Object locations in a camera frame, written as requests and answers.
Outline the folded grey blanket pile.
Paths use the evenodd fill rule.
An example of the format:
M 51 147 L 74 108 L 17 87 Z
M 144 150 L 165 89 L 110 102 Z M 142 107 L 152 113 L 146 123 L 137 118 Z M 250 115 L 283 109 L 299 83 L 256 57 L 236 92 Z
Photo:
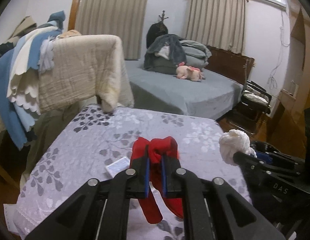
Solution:
M 176 68 L 184 63 L 202 70 L 209 64 L 211 56 L 208 47 L 199 42 L 184 40 L 175 34 L 165 34 L 157 37 L 147 48 L 143 69 L 174 75 Z

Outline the wooden coat stand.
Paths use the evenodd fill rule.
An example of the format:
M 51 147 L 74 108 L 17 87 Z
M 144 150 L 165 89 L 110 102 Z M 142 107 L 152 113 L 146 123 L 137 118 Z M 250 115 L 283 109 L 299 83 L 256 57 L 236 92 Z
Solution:
M 152 43 L 155 41 L 157 37 L 168 34 L 168 29 L 166 25 L 164 25 L 164 20 L 168 17 L 165 16 L 165 11 L 163 10 L 162 14 L 159 15 L 159 22 L 154 23 L 148 29 L 146 35 L 146 48 L 148 49 Z

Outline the brown wooden wardrobe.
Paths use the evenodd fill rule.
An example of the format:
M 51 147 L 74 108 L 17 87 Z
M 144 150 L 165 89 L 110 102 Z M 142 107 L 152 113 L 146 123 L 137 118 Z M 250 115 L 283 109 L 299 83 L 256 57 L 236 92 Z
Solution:
M 304 110 L 310 107 L 310 17 L 299 0 L 288 0 L 290 52 L 284 85 L 267 124 L 267 142 L 282 153 L 305 158 Z

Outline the beige quilt over chair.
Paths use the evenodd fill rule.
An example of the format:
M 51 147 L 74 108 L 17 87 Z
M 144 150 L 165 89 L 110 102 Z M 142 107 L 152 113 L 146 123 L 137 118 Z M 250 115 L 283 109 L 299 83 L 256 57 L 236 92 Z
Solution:
M 39 112 L 63 108 L 99 96 L 102 109 L 133 107 L 122 40 L 115 35 L 82 35 L 58 39 L 54 68 L 39 76 Z

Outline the grey floral quilt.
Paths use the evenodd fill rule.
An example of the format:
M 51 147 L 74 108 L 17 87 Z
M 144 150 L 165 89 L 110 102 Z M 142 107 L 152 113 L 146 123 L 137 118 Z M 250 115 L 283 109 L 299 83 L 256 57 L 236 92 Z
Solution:
M 136 139 L 173 137 L 182 167 L 198 177 L 223 178 L 249 199 L 240 168 L 220 155 L 223 131 L 215 120 L 118 107 L 109 114 L 84 108 L 38 158 L 16 202 L 13 223 L 25 238 L 88 179 L 110 179 L 107 166 L 131 156 Z

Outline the bed with grey sheet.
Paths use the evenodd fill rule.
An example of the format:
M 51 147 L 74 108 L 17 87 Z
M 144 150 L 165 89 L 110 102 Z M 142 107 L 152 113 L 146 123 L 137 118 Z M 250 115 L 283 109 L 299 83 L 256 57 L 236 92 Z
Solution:
M 133 65 L 127 66 L 127 73 L 135 108 L 214 120 L 236 106 L 243 88 L 240 83 L 206 69 L 201 82 Z

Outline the blue white cloth pile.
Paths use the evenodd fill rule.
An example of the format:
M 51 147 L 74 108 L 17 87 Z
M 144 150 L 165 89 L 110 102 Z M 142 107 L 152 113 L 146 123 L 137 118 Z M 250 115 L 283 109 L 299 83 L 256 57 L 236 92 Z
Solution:
M 39 76 L 54 68 L 53 45 L 64 20 L 63 11 L 42 25 L 27 16 L 0 45 L 0 118 L 18 149 L 35 139 L 33 127 L 41 115 Z

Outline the dark wooden headboard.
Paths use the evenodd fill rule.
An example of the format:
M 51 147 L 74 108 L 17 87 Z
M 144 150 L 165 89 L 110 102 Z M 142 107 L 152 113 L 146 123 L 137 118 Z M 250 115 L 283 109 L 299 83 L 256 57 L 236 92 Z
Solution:
M 254 66 L 254 58 L 211 46 L 208 46 L 208 50 L 212 55 L 208 58 L 208 65 L 205 67 L 207 70 L 244 85 Z

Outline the red sock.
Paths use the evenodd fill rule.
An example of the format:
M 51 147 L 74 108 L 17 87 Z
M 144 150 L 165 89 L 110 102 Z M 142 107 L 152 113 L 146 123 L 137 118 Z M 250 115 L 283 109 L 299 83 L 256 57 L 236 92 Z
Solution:
M 175 159 L 179 158 L 178 144 L 173 137 L 165 137 L 164 139 L 147 140 L 139 137 L 133 144 L 130 160 L 139 159 L 147 153 L 149 157 L 149 181 L 153 187 L 161 194 L 162 200 L 166 207 L 180 219 L 184 218 L 183 205 L 180 198 L 166 198 L 163 193 L 162 179 L 162 156 L 167 155 Z M 143 214 L 150 224 L 157 224 L 163 220 L 162 213 L 156 203 L 154 195 L 149 192 L 148 196 L 139 199 L 139 204 Z

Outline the black metal chair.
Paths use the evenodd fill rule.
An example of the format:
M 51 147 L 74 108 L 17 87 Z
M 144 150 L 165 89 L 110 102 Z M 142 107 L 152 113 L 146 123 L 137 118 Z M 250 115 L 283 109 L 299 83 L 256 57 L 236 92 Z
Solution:
M 271 112 L 272 96 L 257 83 L 247 80 L 238 104 L 227 114 L 227 123 L 250 135 L 258 133 Z

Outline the beige curtain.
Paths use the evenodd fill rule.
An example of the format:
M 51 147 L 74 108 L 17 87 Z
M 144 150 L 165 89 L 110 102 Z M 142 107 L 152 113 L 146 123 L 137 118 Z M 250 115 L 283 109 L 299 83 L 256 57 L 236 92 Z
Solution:
M 247 0 L 190 0 L 184 38 L 241 54 Z
M 83 35 L 115 35 L 122 39 L 124 58 L 141 57 L 147 0 L 80 0 L 75 29 Z

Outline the right beige curtain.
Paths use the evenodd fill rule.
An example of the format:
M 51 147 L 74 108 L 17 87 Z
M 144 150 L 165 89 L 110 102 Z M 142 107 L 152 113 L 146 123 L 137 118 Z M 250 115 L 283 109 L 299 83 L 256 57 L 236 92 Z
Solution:
M 184 38 L 241 54 L 247 0 L 190 0 Z

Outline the white printed box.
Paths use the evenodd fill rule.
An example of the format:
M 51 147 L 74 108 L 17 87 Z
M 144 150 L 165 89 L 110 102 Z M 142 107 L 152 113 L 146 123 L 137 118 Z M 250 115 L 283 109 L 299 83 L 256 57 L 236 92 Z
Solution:
M 122 157 L 118 159 L 117 161 L 113 162 L 112 164 L 109 164 L 105 167 L 108 174 L 111 176 L 111 178 L 114 178 L 118 173 L 121 171 L 124 171 L 129 168 L 130 160 L 127 157 Z

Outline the pink plush pig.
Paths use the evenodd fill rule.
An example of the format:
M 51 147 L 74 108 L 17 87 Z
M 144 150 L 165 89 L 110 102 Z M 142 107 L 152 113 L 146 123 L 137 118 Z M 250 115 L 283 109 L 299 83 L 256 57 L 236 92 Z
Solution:
M 190 80 L 192 82 L 200 82 L 203 80 L 203 73 L 190 66 L 182 65 L 176 68 L 177 79 Z

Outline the left beige curtain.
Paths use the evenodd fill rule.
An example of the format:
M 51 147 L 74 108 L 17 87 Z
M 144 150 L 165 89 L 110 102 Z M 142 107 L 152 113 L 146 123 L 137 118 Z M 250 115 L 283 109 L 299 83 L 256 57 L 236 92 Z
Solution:
M 147 0 L 80 0 L 75 29 L 83 35 L 115 35 L 122 39 L 124 58 L 141 57 Z

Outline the white tissue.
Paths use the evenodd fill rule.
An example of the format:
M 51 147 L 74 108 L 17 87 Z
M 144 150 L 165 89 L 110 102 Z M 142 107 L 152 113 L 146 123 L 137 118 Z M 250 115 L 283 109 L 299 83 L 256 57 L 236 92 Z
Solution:
M 251 157 L 257 157 L 256 152 L 250 147 L 250 139 L 246 133 L 239 129 L 231 129 L 222 134 L 219 139 L 220 154 L 225 163 L 237 166 L 233 160 L 236 152 L 242 152 Z

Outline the black lined trash bin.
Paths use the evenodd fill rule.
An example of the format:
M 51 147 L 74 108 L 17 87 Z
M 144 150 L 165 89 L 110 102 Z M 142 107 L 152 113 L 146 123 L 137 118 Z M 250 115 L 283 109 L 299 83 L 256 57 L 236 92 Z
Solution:
M 272 157 L 273 162 L 271 163 L 271 165 L 273 166 L 304 165 L 305 164 L 304 159 L 284 154 L 281 151 L 279 151 L 277 148 L 275 148 L 273 145 L 267 142 L 253 140 L 250 142 L 250 147 L 255 152 L 259 151 L 259 152 L 269 154 Z

